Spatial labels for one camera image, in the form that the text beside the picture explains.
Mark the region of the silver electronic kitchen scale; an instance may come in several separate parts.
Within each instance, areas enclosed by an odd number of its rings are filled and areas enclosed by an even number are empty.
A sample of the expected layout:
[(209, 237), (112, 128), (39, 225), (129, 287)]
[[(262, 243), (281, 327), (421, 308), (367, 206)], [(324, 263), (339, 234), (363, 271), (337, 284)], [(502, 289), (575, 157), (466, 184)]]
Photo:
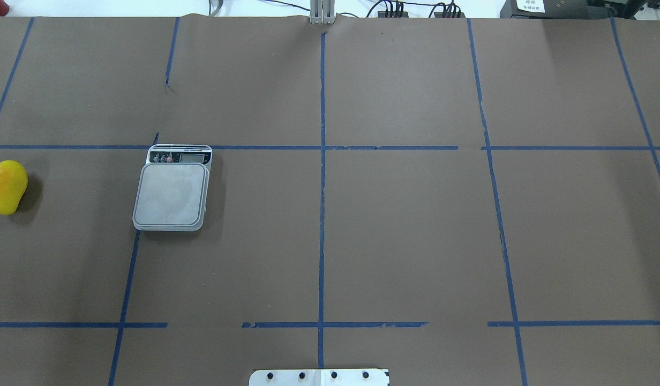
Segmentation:
[(212, 147), (154, 144), (139, 176), (132, 224), (139, 231), (195, 232), (202, 228)]

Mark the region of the aluminium profile post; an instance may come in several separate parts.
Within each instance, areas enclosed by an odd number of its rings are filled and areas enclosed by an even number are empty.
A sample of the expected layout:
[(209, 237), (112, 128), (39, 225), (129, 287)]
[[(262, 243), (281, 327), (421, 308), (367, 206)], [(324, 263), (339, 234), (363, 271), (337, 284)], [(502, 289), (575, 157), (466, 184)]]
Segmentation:
[(335, 0), (311, 0), (310, 23), (334, 24), (336, 20)]

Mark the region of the yellow mango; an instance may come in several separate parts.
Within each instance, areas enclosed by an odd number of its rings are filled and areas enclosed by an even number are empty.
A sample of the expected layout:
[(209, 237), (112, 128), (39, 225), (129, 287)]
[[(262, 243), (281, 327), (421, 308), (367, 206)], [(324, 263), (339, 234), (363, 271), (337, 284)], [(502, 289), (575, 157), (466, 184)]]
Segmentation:
[(28, 173), (18, 161), (0, 162), (0, 215), (16, 212), (20, 200), (28, 188)]

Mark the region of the black box with label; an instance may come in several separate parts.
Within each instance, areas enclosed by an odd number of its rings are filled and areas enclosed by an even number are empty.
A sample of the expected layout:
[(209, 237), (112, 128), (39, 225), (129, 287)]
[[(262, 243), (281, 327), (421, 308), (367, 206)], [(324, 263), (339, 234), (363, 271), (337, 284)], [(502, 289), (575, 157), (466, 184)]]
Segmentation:
[(501, 19), (608, 19), (604, 6), (591, 6), (587, 1), (506, 1)]

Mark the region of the black power strip right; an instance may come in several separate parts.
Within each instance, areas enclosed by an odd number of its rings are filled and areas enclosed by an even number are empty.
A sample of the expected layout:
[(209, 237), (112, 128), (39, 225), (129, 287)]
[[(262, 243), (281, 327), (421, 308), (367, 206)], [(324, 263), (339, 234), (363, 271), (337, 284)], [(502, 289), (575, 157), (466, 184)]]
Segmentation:
[(465, 15), (455, 1), (440, 2), (431, 8), (429, 17), (435, 19), (464, 19)]

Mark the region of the white metal mounting plate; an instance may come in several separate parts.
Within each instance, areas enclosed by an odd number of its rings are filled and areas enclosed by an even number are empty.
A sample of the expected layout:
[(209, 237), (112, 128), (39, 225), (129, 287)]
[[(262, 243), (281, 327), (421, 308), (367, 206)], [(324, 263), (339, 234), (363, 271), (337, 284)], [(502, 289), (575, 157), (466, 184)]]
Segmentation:
[(390, 385), (388, 369), (260, 369), (249, 385)]

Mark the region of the black power strip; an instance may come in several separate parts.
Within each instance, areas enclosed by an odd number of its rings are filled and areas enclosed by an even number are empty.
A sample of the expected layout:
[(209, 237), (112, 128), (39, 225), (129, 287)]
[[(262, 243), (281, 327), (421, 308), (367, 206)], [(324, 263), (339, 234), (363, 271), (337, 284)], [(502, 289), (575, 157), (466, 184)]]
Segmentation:
[(376, 11), (375, 14), (378, 18), (384, 19), (402, 19), (408, 18), (408, 13), (405, 10), (405, 3), (398, 1), (379, 1), (376, 2), (377, 6), (379, 3), (383, 3), (385, 6), (384, 10)]
[(431, 8), (429, 17), (435, 19), (464, 19), (465, 15), (455, 1), (440, 2)]

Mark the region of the black power strip left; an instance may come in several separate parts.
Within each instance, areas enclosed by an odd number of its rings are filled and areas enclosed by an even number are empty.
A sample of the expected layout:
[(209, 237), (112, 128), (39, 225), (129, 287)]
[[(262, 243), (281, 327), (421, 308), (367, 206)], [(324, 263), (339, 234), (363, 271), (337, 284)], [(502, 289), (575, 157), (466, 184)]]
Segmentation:
[(408, 18), (408, 13), (405, 10), (405, 3), (398, 1), (379, 1), (376, 2), (377, 6), (379, 3), (383, 3), (385, 6), (384, 10), (376, 11), (375, 14), (378, 18), (384, 19), (402, 19)]

